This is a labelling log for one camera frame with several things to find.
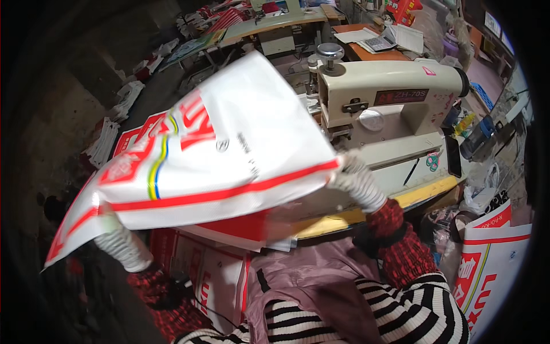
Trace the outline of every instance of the calculator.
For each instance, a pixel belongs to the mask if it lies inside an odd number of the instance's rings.
[[[397,46],[397,44],[390,41],[384,36],[371,38],[368,40],[364,40],[362,42],[365,43],[370,49],[372,49],[375,52],[392,49],[395,46]]]

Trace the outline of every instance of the purple container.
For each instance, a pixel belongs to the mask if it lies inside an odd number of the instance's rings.
[[[458,58],[457,38],[450,33],[446,33],[445,37],[441,41],[443,42],[443,52],[445,55]]]

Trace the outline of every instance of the knit glove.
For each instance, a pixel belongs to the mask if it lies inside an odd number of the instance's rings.
[[[103,215],[108,232],[96,237],[96,245],[111,257],[120,261],[127,272],[140,272],[153,261],[151,252],[143,241],[124,227],[112,212]]]
[[[379,210],[387,198],[376,185],[374,175],[361,158],[360,151],[352,149],[340,158],[343,168],[331,176],[327,187],[349,193],[365,213]]]

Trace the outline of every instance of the pen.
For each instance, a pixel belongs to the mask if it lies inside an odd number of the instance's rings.
[[[403,183],[403,186],[405,186],[405,184],[407,184],[407,182],[409,181],[410,177],[413,175],[413,172],[414,172],[414,169],[416,168],[416,165],[418,165],[418,162],[420,161],[420,158],[416,159],[416,162],[414,163],[414,166],[412,167],[411,171],[409,172],[409,175],[407,176],[407,178],[405,179],[405,182]]]

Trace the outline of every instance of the black and white striped sweater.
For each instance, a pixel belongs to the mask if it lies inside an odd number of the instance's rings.
[[[437,272],[413,280],[402,290],[363,278],[355,280],[376,319],[386,343],[460,343],[470,341],[468,322],[450,293],[447,280]],[[265,309],[268,340],[278,344],[346,343],[332,327],[295,302],[275,301]],[[177,344],[249,343],[246,322],[228,336],[199,330]]]

